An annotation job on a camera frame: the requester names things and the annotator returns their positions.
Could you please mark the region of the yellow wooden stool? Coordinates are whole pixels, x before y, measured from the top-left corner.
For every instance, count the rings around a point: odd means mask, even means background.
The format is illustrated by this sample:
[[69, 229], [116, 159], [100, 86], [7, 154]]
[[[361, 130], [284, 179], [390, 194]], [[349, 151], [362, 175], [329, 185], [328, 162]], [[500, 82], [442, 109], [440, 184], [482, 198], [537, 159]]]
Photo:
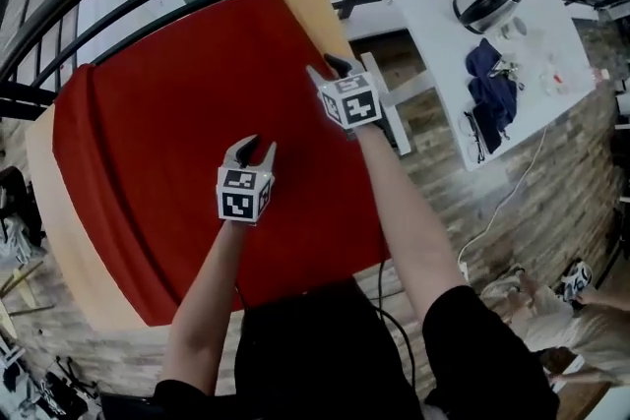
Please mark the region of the yellow wooden stool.
[[[54, 304], [38, 305], [32, 288], [29, 285], [29, 277], [42, 265], [43, 261], [38, 261], [29, 265], [22, 265], [21, 267], [14, 269], [0, 285], [0, 326], [12, 339], [18, 338], [17, 330], [13, 322], [15, 318], [49, 311], [55, 307]], [[26, 304], [25, 308], [14, 311], [7, 309], [4, 300], [13, 291], [18, 292], [21, 299]]]

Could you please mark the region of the person's left forearm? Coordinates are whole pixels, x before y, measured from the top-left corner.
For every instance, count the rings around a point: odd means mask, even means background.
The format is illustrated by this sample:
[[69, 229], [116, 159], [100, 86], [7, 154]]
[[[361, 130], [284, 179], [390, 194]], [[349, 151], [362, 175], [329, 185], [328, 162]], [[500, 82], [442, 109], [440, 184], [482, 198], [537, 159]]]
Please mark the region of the person's left forearm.
[[247, 227], [222, 224], [169, 329], [160, 377], [216, 390]]

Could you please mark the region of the black eyeglasses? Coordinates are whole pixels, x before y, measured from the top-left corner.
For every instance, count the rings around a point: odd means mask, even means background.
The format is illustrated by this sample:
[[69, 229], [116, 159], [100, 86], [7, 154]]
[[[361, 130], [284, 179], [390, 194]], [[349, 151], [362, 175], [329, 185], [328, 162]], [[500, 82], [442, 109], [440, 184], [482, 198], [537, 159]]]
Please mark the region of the black eyeglasses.
[[485, 146], [471, 113], [464, 113], [460, 118], [459, 128], [465, 139], [465, 152], [469, 161], [476, 165], [484, 163], [486, 159]]

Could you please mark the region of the dark blue cloth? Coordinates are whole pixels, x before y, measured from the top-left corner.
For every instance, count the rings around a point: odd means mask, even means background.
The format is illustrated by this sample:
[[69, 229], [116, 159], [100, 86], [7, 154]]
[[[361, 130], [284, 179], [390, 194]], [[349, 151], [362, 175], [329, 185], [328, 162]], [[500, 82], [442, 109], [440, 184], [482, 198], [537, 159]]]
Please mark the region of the dark blue cloth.
[[471, 76], [468, 89], [474, 101], [472, 116], [487, 151], [493, 154], [507, 136], [506, 128], [517, 115], [517, 85], [503, 73], [493, 75], [501, 53], [483, 38], [466, 58]]

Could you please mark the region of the red tablecloth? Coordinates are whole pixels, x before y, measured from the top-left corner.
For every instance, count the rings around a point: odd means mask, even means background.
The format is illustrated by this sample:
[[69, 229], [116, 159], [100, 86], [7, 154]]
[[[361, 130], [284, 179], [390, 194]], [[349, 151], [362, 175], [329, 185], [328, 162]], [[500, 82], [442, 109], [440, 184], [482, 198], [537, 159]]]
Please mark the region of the red tablecloth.
[[221, 222], [226, 149], [277, 143], [246, 238], [236, 307], [343, 280], [387, 254], [359, 147], [306, 67], [350, 48], [329, 0], [226, 0], [80, 67], [54, 105], [52, 152], [84, 235], [58, 262], [97, 330], [168, 325]]

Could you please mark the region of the grey garment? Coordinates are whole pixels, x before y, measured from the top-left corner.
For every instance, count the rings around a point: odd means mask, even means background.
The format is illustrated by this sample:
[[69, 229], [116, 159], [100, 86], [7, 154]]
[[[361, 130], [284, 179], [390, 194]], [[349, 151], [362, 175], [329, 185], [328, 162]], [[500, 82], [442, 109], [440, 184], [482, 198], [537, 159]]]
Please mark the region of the grey garment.
[[28, 229], [18, 216], [0, 219], [0, 259], [14, 259], [20, 265], [40, 259], [46, 254], [28, 237]]

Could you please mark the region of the black and white sneakers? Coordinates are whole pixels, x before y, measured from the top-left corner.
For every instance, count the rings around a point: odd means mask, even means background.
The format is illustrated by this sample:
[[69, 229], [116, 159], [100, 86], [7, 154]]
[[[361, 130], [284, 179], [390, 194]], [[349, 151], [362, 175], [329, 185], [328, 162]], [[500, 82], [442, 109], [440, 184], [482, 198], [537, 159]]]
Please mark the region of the black and white sneakers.
[[561, 294], [565, 302], [571, 303], [588, 287], [593, 278], [591, 267], [581, 259], [573, 261], [561, 276]]

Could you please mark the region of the clear plastic bag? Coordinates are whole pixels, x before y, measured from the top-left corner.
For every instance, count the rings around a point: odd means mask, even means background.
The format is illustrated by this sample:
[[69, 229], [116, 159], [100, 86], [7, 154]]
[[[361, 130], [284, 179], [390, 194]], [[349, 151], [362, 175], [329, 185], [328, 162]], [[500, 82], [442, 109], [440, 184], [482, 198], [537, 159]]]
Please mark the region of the clear plastic bag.
[[536, 61], [535, 77], [547, 95], [569, 95], [587, 88], [582, 71], [562, 54], [545, 53]]

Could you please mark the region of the white table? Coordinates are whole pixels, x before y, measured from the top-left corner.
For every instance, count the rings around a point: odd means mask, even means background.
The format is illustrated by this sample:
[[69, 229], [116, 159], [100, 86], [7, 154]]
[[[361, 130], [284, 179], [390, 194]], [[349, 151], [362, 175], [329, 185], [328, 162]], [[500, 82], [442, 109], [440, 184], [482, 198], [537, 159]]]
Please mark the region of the white table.
[[[480, 43], [480, 36], [457, 21], [452, 0], [390, 0], [387, 5], [409, 31], [426, 67], [424, 72], [392, 90], [392, 102], [399, 105], [425, 90], [436, 90], [464, 167], [468, 171], [478, 169], [483, 163], [476, 165], [467, 158], [459, 121], [465, 112], [473, 109], [465, 59]], [[507, 127], [507, 137], [501, 146], [493, 154], [487, 152], [485, 161], [499, 157], [542, 130], [597, 86], [570, 9], [563, 0], [523, 0], [516, 15], [525, 23], [527, 35], [508, 40], [495, 35], [488, 38], [501, 53], [516, 60], [519, 84], [516, 118]], [[562, 54], [582, 67], [587, 88], [569, 95], [547, 95], [535, 76], [536, 61], [545, 53]]]

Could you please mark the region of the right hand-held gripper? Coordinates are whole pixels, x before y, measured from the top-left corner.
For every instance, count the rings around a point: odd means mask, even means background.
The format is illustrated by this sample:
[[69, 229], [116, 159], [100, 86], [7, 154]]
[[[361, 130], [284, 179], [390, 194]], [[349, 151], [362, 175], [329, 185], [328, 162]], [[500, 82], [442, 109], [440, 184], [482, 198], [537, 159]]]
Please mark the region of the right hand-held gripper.
[[326, 63], [339, 77], [324, 78], [308, 65], [306, 72], [317, 88], [327, 117], [344, 130], [378, 122], [383, 117], [379, 90], [373, 76], [353, 57], [324, 54]]

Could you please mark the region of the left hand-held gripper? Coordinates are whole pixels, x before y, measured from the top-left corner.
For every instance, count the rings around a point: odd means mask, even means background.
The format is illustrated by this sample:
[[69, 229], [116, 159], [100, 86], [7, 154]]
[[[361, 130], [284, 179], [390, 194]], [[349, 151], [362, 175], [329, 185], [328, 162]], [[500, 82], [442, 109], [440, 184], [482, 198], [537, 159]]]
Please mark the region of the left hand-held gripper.
[[269, 203], [275, 182], [273, 166], [277, 143], [272, 142], [263, 160], [253, 166], [252, 155], [259, 143], [260, 136], [251, 135], [225, 151], [216, 186], [218, 214], [222, 220], [256, 224]]

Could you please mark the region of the person's right forearm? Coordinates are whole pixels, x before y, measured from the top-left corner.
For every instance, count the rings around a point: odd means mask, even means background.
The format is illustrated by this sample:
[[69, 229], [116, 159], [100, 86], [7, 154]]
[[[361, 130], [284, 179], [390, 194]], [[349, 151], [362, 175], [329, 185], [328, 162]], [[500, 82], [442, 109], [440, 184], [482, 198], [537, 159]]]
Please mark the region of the person's right forearm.
[[422, 323], [432, 304], [466, 283], [446, 230], [410, 180], [384, 133], [374, 125], [355, 135], [371, 182], [397, 275]]

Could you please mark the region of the black bag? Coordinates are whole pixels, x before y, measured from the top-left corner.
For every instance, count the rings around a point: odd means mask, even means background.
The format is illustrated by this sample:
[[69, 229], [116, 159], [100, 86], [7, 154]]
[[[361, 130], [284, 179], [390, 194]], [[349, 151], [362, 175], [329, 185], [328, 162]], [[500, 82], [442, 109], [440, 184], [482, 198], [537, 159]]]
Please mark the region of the black bag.
[[50, 420], [82, 420], [89, 412], [89, 402], [99, 406], [98, 384], [83, 377], [78, 363], [71, 357], [56, 356], [53, 371], [46, 371], [39, 380], [24, 359], [18, 364], [19, 376], [26, 384], [24, 412], [42, 410]]

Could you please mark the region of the person's black shirt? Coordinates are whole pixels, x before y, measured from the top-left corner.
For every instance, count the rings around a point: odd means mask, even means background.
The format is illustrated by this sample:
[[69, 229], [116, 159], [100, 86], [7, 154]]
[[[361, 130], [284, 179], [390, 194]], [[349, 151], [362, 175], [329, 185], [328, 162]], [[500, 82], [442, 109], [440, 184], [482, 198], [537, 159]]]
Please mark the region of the person's black shirt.
[[243, 319], [233, 395], [156, 386], [156, 420], [556, 420], [537, 357], [467, 286], [422, 325], [434, 390], [420, 399], [374, 306], [352, 281], [255, 308]]

